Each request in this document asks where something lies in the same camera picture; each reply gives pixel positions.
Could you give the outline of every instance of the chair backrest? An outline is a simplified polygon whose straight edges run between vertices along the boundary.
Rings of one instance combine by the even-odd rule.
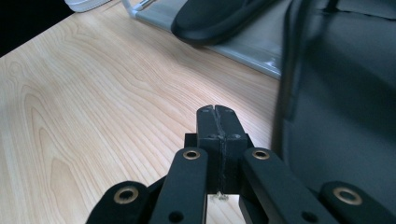
[[[355,185],[396,214],[396,1],[291,3],[272,150],[319,191]]]

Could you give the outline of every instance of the light wood surface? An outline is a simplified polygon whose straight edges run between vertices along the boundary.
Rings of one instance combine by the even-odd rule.
[[[0,220],[84,223],[105,191],[167,174],[204,105],[268,147],[277,80],[130,19],[74,14],[0,59]],[[237,198],[207,223],[243,223]]]

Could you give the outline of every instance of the screw hole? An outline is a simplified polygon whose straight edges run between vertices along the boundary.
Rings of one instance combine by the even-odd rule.
[[[255,151],[253,151],[253,156],[256,159],[259,159],[259,160],[267,160],[268,158],[270,158],[270,155],[267,152],[263,151],[263,150],[255,150]]]
[[[178,223],[183,220],[183,214],[181,212],[175,211],[169,214],[169,221],[173,223]]]
[[[136,200],[139,191],[134,186],[127,186],[117,190],[114,195],[114,202],[119,204],[131,203]]]
[[[186,158],[187,160],[196,160],[200,156],[201,154],[195,150],[189,150],[183,153],[183,157]]]
[[[361,196],[348,188],[336,188],[332,191],[334,196],[343,203],[351,204],[351,205],[361,205],[363,203],[363,199]]]
[[[128,200],[132,197],[134,197],[134,193],[130,190],[125,190],[123,193],[120,194],[120,198],[123,200]]]
[[[318,222],[318,217],[310,212],[302,212],[301,216],[303,219],[309,223],[317,223]]]

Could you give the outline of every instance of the white object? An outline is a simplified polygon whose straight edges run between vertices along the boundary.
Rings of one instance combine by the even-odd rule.
[[[111,0],[64,0],[66,4],[75,12],[85,12],[99,7]]]

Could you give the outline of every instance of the wood grain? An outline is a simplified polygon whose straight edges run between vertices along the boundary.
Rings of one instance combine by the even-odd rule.
[[[84,223],[111,186],[166,175],[204,105],[268,147],[278,82],[128,18],[74,14],[0,59],[2,223]],[[237,198],[207,223],[243,223]]]

